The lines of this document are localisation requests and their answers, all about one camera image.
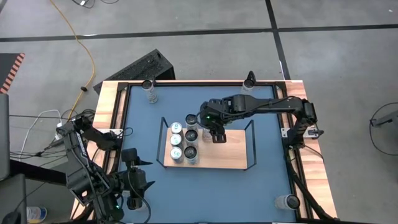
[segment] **gray floor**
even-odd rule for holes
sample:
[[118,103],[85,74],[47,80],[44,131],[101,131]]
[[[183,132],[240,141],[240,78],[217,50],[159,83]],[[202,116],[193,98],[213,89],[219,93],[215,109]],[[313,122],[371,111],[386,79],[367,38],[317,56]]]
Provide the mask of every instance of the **gray floor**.
[[[92,9],[71,1],[55,2],[78,34],[271,26],[265,2],[260,0],[120,0],[113,5],[97,1]],[[398,23],[396,1],[272,0],[272,5],[279,27]],[[0,37],[71,35],[46,0],[8,0],[0,13],[0,30]],[[368,123],[381,105],[398,101],[398,30],[295,32],[280,36],[290,76],[304,80],[307,95],[315,103],[319,125],[326,132],[320,144],[338,216],[349,221],[395,223],[398,159],[372,147]],[[83,42],[96,63],[94,83],[153,49],[159,49],[170,60],[178,79],[244,78],[249,70],[261,79],[283,78],[271,33]],[[0,52],[26,54],[9,92],[13,114],[36,115],[51,109],[62,113],[72,106],[79,87],[91,72],[88,56],[75,41],[0,43]],[[95,92],[88,92],[78,111],[95,109],[97,99]],[[394,109],[398,106],[386,108],[381,115]],[[11,119],[13,151],[21,149],[26,128],[32,122],[29,118]],[[53,138],[56,124],[57,121],[40,119],[25,151],[45,147]],[[396,130],[389,125],[374,130],[380,148],[398,153],[394,134]],[[48,161],[26,162],[39,165]],[[31,196],[29,204],[54,208],[55,217],[66,218],[72,196],[60,187],[44,186]],[[55,200],[53,195],[64,198]]]

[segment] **wooden table frame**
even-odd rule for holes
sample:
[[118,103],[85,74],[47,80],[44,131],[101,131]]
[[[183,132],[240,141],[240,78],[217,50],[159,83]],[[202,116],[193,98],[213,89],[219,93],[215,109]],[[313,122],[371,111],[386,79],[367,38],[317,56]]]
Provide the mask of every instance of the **wooden table frame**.
[[[159,85],[180,86],[180,85],[195,85],[195,86],[211,86],[211,85],[240,85],[243,80],[159,80]],[[297,96],[299,98],[307,98],[304,84],[301,80],[259,80],[263,85],[276,86],[274,88],[274,96],[282,98],[285,96]],[[94,117],[94,128],[124,128],[124,121],[126,119],[126,111],[128,109],[129,99],[129,85],[141,84],[141,80],[131,81],[104,81],[99,94],[97,109]],[[280,114],[279,123],[281,128],[288,128],[295,121],[291,115]],[[305,145],[310,146],[317,152],[321,153],[319,143],[317,140],[305,139]],[[87,147],[88,154],[99,166],[107,167],[107,172],[117,170],[119,165],[119,155],[115,152],[105,153],[98,151],[95,158],[92,158],[97,147],[92,142],[89,142]],[[295,158],[293,167],[299,174],[301,179],[305,179],[305,184],[308,191],[313,195],[320,206],[332,217],[337,217],[333,198],[329,187],[328,177],[326,176],[325,166],[322,159],[311,151],[301,149],[301,151],[290,151],[291,158]],[[290,182],[293,193],[295,193],[301,200],[300,209],[296,211],[296,217],[301,218],[317,218],[316,214],[308,208],[308,203],[304,200],[303,195],[296,184]],[[78,206],[74,217],[78,217],[84,210],[84,207],[79,205],[77,200],[73,204],[72,212]]]

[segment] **blue tabletop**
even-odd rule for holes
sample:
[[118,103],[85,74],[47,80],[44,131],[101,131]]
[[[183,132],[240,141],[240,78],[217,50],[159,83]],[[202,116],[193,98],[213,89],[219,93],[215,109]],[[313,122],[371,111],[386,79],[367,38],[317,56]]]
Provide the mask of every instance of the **blue tabletop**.
[[[249,170],[165,169],[156,162],[161,117],[169,125],[178,121],[184,126],[185,116],[197,114],[204,101],[239,94],[240,87],[163,86],[155,90],[158,102],[150,104],[140,86],[131,88],[125,127],[133,128],[134,134],[123,142],[123,149],[135,147],[142,160],[154,163],[141,167],[147,181],[156,181],[145,194],[152,209],[150,223],[295,221],[293,211],[274,205],[276,197],[290,193],[275,114],[257,114],[226,127],[244,129],[254,120],[257,164]],[[256,87],[252,95],[273,98],[272,87]],[[121,163],[119,170],[126,166]],[[123,222],[143,222],[147,217],[147,209],[131,211],[126,205],[123,209]]]

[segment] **white cable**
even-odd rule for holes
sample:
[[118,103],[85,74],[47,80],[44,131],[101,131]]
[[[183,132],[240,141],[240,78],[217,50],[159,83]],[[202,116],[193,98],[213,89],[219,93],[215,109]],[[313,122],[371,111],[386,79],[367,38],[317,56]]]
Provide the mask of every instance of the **white cable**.
[[24,152],[25,144],[26,144],[27,137],[28,137],[28,135],[29,135],[30,130],[33,128],[33,126],[35,126],[35,124],[36,124],[37,120],[40,118],[40,116],[41,116],[42,114],[48,113],[48,112],[57,112],[58,115],[59,115],[59,118],[60,118],[60,123],[62,124],[61,113],[59,112],[59,110],[48,110],[48,111],[43,111],[43,112],[41,112],[41,113],[37,116],[36,120],[33,122],[32,126],[31,126],[31,127],[29,128],[29,130],[27,130],[27,132],[26,132],[26,136],[25,136],[25,139],[24,139],[24,143],[23,143],[22,149],[21,149],[21,154],[19,155],[19,162],[21,161],[21,156],[22,156],[22,153]]

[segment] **yellow cable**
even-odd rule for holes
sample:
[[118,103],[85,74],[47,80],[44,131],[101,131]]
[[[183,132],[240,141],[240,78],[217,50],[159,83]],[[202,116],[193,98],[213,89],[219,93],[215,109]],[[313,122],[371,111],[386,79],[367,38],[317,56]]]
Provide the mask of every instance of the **yellow cable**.
[[[90,77],[90,79],[87,81],[87,83],[86,83],[86,85],[85,85],[85,88],[87,88],[87,86],[91,83],[91,81],[93,80],[93,78],[94,78],[94,76],[95,76],[95,64],[94,64],[93,56],[91,56],[91,53],[90,53],[90,51],[87,49],[87,47],[84,46],[84,44],[82,44],[82,43],[80,42],[79,38],[77,37],[77,35],[76,35],[76,33],[75,33],[75,30],[73,30],[72,25],[70,25],[68,19],[63,15],[63,13],[61,12],[61,10],[55,5],[55,3],[54,3],[52,0],[50,0],[50,2],[51,2],[51,4],[56,8],[56,10],[60,13],[60,15],[62,16],[63,20],[65,20],[65,22],[67,22],[67,24],[68,24],[70,30],[72,30],[73,35],[75,36],[76,41],[87,51],[88,56],[90,56],[91,64],[93,65],[93,72],[91,73],[91,77]],[[76,101],[75,101],[75,104],[73,105],[73,107],[72,107],[72,109],[71,109],[71,111],[70,111],[70,113],[69,113],[68,119],[70,119],[70,118],[72,117],[72,113],[73,113],[73,111],[75,110],[75,108],[76,108],[76,106],[77,106],[77,104],[78,104],[78,102],[79,102],[79,100],[80,100],[82,94],[83,94],[83,90],[80,91],[80,94],[79,94],[79,96],[77,97],[77,99],[76,99]]]

